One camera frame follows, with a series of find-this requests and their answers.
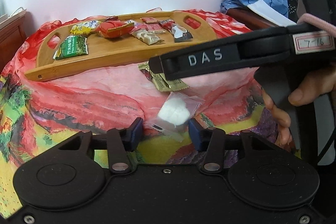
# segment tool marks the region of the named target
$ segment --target tray handle hole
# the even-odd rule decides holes
[[[193,29],[198,29],[201,26],[201,23],[192,17],[186,17],[183,22]]]
[[[61,41],[59,37],[59,33],[56,33],[48,42],[47,45],[49,48],[52,48],[53,50],[56,48],[56,46],[59,44]]]

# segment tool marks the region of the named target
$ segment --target pink hair tie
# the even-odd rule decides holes
[[[326,31],[331,36],[336,37],[336,27],[316,16],[313,16],[311,14],[303,14],[297,23],[299,24],[302,22],[309,23],[310,25]]]

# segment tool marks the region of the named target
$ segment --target person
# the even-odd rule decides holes
[[[336,64],[308,73],[299,87],[289,95],[288,100],[294,106],[306,105],[313,102],[318,96],[333,90],[336,90]],[[274,104],[271,97],[264,90],[262,95],[266,108],[278,123],[276,145],[283,148],[293,139],[289,131],[291,119],[287,112],[279,109]]]

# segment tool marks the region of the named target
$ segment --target gold foil packet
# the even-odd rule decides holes
[[[181,79],[169,81],[165,78],[163,73],[153,73],[149,69],[148,62],[139,64],[138,68],[160,92],[179,91],[189,88]]]

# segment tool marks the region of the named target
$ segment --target handwritten label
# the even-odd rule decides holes
[[[335,50],[334,38],[325,31],[293,35],[296,54]]]

